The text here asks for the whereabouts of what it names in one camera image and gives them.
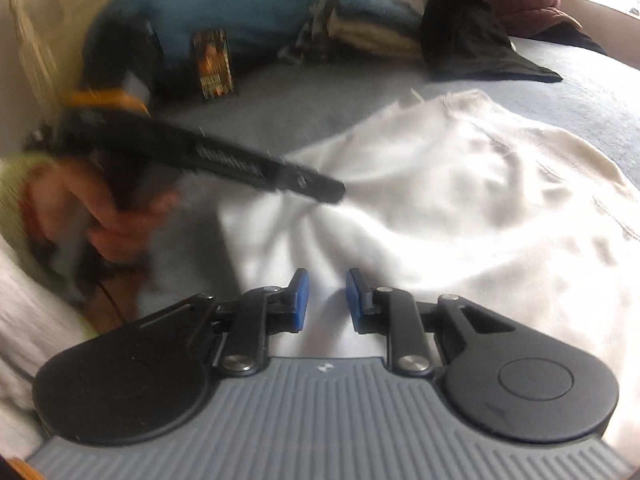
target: blue pillow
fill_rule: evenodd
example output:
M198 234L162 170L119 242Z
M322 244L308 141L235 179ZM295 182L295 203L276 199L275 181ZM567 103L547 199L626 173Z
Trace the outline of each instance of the blue pillow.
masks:
M113 0L89 32L85 50L105 17L147 17L164 51L165 67L179 66L191 53L194 32L226 30L234 60L261 59L296 41L318 0Z

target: black fabric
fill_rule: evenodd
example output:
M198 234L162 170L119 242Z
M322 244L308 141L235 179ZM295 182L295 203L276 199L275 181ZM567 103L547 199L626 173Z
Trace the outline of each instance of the black fabric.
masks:
M540 32L529 38L531 40L545 41L547 43L557 43L560 45L578 46L580 48L586 48L587 50L593 50L598 54L606 56L605 50L593 41L585 33L581 32L573 23L561 22L553 27Z
M484 0L428 0L420 26L422 55L441 80L562 81L517 54Z

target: human hand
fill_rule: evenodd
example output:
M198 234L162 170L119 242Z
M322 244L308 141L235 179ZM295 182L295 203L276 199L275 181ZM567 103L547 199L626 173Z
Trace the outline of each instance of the human hand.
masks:
M65 159L36 172L28 193L42 235L57 242L82 203L97 219L87 238L110 262L135 261L148 247L153 231L178 200L175 191L158 196L144 210L121 212L100 172L89 162Z

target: orange object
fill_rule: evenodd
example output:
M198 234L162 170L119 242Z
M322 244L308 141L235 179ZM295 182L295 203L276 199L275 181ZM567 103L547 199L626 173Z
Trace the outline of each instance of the orange object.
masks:
M140 99L130 96L120 89L74 92L67 102L70 106L124 108L149 115L146 105Z
M24 478L24 480L45 480L44 476L38 473L24 460L10 458L6 462L14 469L15 472L18 473L18 475Z

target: metal screw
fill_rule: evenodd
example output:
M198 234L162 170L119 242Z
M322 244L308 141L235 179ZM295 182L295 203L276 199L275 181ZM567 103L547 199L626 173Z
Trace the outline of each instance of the metal screw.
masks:
M222 365L232 372L247 372L254 367L255 362L246 355L228 355L222 359Z
M405 355L398 359L398 366L405 372L423 372L431 362L421 355Z

